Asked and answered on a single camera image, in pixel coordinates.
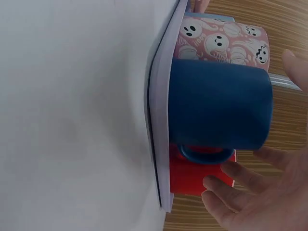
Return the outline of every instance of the human hand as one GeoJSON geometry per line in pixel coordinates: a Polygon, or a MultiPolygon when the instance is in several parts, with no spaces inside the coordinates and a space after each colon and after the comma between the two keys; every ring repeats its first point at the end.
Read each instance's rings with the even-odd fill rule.
{"type": "Polygon", "coordinates": [[[209,3],[210,0],[195,0],[193,12],[204,13],[209,3]]]}
{"type": "MultiPolygon", "coordinates": [[[[308,92],[308,63],[286,50],[282,55],[288,77],[308,92]]],[[[206,177],[202,200],[210,214],[229,231],[308,230],[308,146],[296,152],[261,148],[261,160],[283,170],[281,178],[263,177],[226,162],[221,169],[253,194],[234,189],[215,177],[206,177]]]]}

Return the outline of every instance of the blue mug handle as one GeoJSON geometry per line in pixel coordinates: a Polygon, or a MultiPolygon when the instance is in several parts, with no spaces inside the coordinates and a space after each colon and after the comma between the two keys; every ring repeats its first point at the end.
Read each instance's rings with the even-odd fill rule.
{"type": "Polygon", "coordinates": [[[187,158],[188,160],[203,164],[203,165],[215,165],[222,163],[226,160],[228,160],[234,150],[233,149],[224,149],[219,153],[198,153],[190,150],[188,147],[185,147],[184,145],[178,145],[178,149],[182,156],[187,158]]]}

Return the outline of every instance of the wood grain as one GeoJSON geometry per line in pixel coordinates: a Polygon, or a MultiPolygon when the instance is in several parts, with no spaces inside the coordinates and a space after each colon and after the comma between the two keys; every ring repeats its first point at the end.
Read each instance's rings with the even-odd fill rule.
{"type": "MultiPolygon", "coordinates": [[[[273,122],[266,146],[297,150],[306,143],[308,97],[301,91],[274,87],[273,122]]],[[[280,171],[262,163],[250,151],[238,151],[238,162],[264,176],[279,176],[280,171]]],[[[222,231],[206,211],[200,197],[176,195],[172,212],[167,214],[164,231],[222,231]]]]}

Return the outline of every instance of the mug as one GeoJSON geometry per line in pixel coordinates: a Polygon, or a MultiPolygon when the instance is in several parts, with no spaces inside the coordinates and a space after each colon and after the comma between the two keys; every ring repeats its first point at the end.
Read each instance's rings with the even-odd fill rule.
{"type": "Polygon", "coordinates": [[[272,116],[267,33],[221,17],[185,14],[171,70],[170,140],[200,164],[223,162],[234,149],[261,147],[272,116]],[[223,150],[205,154],[194,145],[223,150]]]}
{"type": "Polygon", "coordinates": [[[240,64],[268,71],[269,51],[267,33],[261,27],[184,16],[174,58],[240,64]]]}
{"type": "Polygon", "coordinates": [[[272,86],[264,69],[173,59],[169,139],[187,159],[218,164],[234,149],[259,149],[269,133],[272,112],[272,86]],[[191,146],[223,150],[201,154],[191,146]]]}

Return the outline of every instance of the white surface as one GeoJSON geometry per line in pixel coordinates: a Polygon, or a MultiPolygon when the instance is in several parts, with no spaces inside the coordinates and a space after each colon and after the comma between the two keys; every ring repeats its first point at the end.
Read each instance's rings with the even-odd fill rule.
{"type": "Polygon", "coordinates": [[[162,208],[171,212],[173,193],[170,193],[168,96],[173,51],[187,6],[180,0],[153,60],[149,87],[149,106],[162,208]]]}
{"type": "Polygon", "coordinates": [[[301,90],[288,77],[269,73],[269,78],[270,78],[272,85],[276,85],[276,86],[280,86],[284,88],[290,88],[294,90],[301,90]]]}
{"type": "Polygon", "coordinates": [[[144,89],[175,3],[2,1],[0,230],[162,230],[144,89]]]}

